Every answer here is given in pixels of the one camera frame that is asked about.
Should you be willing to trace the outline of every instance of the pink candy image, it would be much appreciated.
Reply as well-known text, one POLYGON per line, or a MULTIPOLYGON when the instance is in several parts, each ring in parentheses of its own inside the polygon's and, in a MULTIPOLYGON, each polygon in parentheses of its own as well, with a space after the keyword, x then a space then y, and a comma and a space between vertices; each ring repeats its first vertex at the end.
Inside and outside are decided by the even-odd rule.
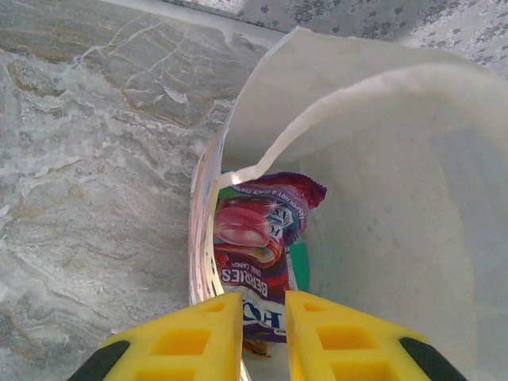
POLYGON ((249 209, 266 217, 273 212, 274 208, 277 206, 277 203, 266 197, 250 196, 240 196, 236 198, 221 200, 221 208, 229 208, 233 206, 249 209))
POLYGON ((264 248, 270 239, 267 219, 250 209, 226 207, 215 215, 217 234, 224 242, 238 246, 264 248))

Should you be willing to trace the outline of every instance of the floral patterned fabric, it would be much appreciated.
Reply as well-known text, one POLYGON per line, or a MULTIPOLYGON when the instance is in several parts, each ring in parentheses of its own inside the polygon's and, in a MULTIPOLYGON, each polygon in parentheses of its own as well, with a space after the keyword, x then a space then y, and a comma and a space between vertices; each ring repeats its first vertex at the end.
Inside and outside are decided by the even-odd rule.
POLYGON ((508 76, 508 0, 164 0, 289 32, 397 41, 457 52, 508 76))

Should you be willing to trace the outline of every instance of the white paper bag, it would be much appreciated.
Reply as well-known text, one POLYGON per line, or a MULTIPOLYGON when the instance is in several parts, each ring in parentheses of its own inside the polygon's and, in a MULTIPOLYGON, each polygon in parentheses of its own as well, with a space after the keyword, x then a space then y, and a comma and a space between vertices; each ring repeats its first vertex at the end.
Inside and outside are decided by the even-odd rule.
MULTIPOLYGON (((425 334, 468 379, 508 379, 507 105, 497 75, 451 53, 295 29, 194 172, 191 302, 223 292, 218 190, 291 169, 328 187, 305 234, 311 292, 425 334)), ((283 360, 251 377, 288 379, 283 360)))

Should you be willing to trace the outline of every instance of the candy wrapper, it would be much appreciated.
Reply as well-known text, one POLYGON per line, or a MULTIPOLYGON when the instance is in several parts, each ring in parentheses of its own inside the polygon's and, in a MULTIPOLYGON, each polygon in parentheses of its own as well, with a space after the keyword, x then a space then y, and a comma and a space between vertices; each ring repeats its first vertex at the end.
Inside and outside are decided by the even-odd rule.
POLYGON ((297 290, 289 247, 326 189, 281 172, 219 192, 214 253, 226 292, 244 297, 244 338, 286 342, 284 293, 297 290))

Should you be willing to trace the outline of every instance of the marble floor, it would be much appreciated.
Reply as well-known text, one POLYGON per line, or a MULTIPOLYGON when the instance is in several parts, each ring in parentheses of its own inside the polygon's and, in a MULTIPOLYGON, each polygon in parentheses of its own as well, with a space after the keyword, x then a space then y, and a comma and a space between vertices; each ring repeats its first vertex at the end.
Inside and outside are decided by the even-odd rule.
POLYGON ((191 171, 280 35, 169 7, 0 2, 1 381, 188 303, 191 171))

